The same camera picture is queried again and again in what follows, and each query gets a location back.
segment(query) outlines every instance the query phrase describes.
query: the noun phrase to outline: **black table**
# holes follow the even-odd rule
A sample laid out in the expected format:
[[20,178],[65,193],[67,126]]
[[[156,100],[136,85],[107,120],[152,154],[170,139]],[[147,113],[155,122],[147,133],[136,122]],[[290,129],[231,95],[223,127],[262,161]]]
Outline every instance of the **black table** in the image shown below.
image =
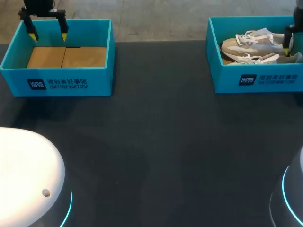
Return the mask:
[[216,95],[204,45],[117,43],[111,97],[14,98],[0,78],[0,125],[64,159],[73,226],[271,226],[303,109],[291,93]]

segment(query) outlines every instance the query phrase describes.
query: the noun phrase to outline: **sneaker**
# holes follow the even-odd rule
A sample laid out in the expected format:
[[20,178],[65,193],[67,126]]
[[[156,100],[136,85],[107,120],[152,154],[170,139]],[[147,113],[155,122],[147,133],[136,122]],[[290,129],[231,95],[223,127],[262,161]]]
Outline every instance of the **sneaker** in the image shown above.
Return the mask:
[[255,65],[255,64],[292,64],[292,63],[303,63],[303,57],[301,53],[296,53],[294,56],[285,57],[279,54],[271,53],[261,56],[250,56],[247,54],[246,57],[238,57],[236,62],[228,65]]
[[275,34],[263,28],[258,31],[247,31],[245,35],[236,35],[236,38],[225,40],[221,50],[234,60],[245,57],[246,54],[265,56],[276,53],[285,56],[283,39],[284,34]]

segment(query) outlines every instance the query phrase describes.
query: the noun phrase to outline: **printed logo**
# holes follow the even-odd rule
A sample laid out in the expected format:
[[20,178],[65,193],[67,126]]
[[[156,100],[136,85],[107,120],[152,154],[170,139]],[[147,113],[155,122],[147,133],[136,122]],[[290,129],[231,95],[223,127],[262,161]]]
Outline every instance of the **printed logo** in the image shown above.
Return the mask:
[[253,85],[257,75],[256,74],[243,74],[239,81],[239,86]]
[[46,86],[42,79],[27,79],[32,90],[46,90]]

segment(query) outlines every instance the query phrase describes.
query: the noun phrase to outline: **teal cardboard box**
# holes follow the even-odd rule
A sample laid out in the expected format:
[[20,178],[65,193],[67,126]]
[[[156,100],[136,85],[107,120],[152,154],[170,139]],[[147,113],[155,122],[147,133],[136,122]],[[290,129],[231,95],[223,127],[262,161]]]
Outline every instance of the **teal cardboard box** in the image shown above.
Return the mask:
[[[223,65],[218,45],[236,34],[267,28],[284,33],[292,16],[211,17],[206,53],[216,93],[303,91],[303,64]],[[303,53],[303,35],[294,35],[292,53]]]
[[[4,56],[0,71],[15,97],[110,96],[115,62],[111,20],[67,20],[64,42],[57,20],[33,20],[35,42],[23,21]],[[106,47],[104,67],[27,69],[34,47]]]

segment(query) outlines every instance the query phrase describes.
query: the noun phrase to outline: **grey floor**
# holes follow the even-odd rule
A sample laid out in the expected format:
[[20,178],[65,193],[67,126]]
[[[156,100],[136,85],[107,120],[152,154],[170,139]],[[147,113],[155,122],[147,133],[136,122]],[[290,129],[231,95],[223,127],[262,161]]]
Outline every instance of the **grey floor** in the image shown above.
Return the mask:
[[[67,18],[110,18],[116,41],[204,39],[212,16],[291,15],[295,0],[55,0]],[[9,43],[23,0],[0,0],[0,43]]]

